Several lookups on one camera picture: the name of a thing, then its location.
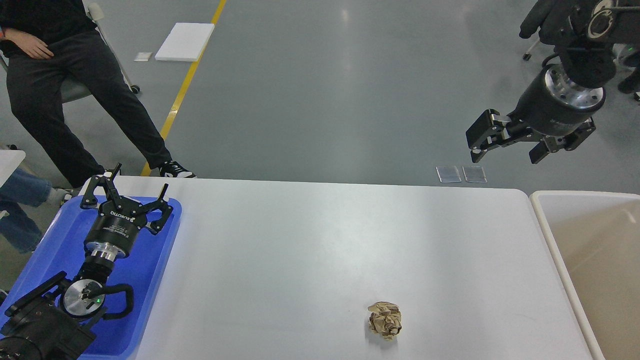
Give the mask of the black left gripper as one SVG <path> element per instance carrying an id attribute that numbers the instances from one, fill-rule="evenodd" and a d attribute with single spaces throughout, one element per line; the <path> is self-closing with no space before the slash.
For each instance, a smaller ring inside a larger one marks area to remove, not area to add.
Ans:
<path id="1" fill-rule="evenodd" d="M 110 175 L 91 177 L 83 193 L 80 208 L 98 209 L 98 216 L 84 240 L 86 255 L 96 251 L 112 251 L 115 259 L 127 258 L 142 228 L 145 227 L 151 234 L 157 235 L 173 212 L 173 207 L 169 205 L 169 201 L 165 200 L 167 189 L 169 189 L 168 183 L 163 185 L 158 197 L 149 203 L 142 203 L 128 196 L 120 196 L 114 180 L 121 172 L 121 167 L 121 162 L 118 162 L 110 171 Z M 95 190 L 98 187 L 105 193 L 103 203 L 98 203 L 98 198 L 95 196 Z M 160 218 L 148 221 L 148 214 L 154 211 L 160 211 Z"/>

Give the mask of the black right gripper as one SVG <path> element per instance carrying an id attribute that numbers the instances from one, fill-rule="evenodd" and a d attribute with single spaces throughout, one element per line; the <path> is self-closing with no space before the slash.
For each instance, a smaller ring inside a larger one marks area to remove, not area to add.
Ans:
<path id="1" fill-rule="evenodd" d="M 510 117 L 487 109 L 466 130 L 471 161 L 477 164 L 498 147 L 531 141 L 533 130 L 543 136 L 529 152 L 532 164 L 560 150 L 573 151 L 596 130 L 591 116 L 605 100 L 604 88 L 585 88 L 571 80 L 560 64 L 547 64 L 523 92 Z"/>

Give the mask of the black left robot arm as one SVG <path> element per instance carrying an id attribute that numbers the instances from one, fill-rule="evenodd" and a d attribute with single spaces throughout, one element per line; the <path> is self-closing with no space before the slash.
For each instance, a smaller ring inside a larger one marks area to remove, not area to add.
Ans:
<path id="1" fill-rule="evenodd" d="M 142 336 L 181 206 L 96 175 L 64 205 L 3 303 L 3 360 L 125 359 Z"/>

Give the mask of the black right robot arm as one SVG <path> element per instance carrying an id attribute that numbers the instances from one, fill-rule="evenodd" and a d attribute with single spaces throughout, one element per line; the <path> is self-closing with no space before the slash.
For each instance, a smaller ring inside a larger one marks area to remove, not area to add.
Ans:
<path id="1" fill-rule="evenodd" d="M 593 116 L 606 101 L 605 84 L 617 73 L 615 44 L 639 43 L 637 0 L 538 0 L 519 36 L 538 34 L 560 62 L 544 61 L 509 114 L 480 114 L 466 130 L 471 161 L 517 142 L 534 142 L 531 163 L 573 151 L 596 129 Z"/>

